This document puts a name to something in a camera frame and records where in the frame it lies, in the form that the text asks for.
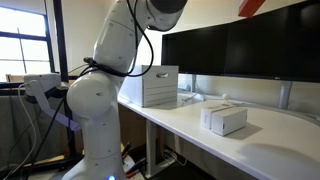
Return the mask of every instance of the white desk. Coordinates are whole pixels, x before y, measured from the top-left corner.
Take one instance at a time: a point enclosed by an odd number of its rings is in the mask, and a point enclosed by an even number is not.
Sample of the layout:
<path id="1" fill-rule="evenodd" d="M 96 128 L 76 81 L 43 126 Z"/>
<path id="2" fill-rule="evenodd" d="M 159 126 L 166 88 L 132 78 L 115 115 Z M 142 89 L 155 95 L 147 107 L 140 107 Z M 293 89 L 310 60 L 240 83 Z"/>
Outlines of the white desk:
<path id="1" fill-rule="evenodd" d="M 149 120 L 147 133 L 152 132 L 152 123 L 160 125 L 258 179 L 320 179 L 320 126 L 309 121 L 248 107 L 247 126 L 221 137 L 200 127 L 200 111 L 222 101 L 141 108 L 121 97 L 118 100 Z"/>

